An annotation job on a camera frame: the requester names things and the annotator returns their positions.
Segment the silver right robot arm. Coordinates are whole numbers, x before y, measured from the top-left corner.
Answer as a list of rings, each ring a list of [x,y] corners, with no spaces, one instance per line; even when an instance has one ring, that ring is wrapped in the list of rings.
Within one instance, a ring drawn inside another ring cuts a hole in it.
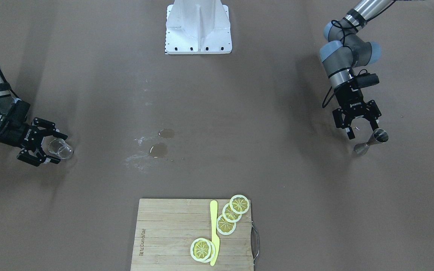
[[[20,99],[12,90],[0,68],[0,143],[19,148],[17,159],[33,166],[53,163],[61,159],[43,150],[43,139],[55,137],[66,140],[55,123],[42,118],[26,122],[31,105]]]

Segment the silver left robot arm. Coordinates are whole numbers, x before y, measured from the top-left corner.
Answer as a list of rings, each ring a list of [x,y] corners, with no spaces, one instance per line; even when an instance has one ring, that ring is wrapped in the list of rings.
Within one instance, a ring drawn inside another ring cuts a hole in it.
[[[376,102],[366,102],[362,93],[363,88],[377,85],[379,77],[375,73],[354,72],[354,68],[376,63],[381,56],[381,47],[375,42],[363,41],[357,33],[391,4],[391,0],[362,0],[341,20],[330,21],[323,31],[327,44],[320,49],[319,55],[330,89],[322,107],[336,98],[339,108],[332,112],[336,128],[345,130],[351,140],[355,138],[351,126],[354,119],[364,118],[376,130],[381,116]]]

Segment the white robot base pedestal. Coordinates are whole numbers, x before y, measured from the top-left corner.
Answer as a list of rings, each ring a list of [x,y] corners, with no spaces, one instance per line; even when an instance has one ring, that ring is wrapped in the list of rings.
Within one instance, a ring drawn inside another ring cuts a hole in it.
[[[229,7],[220,0],[176,0],[167,6],[168,55],[232,52]]]

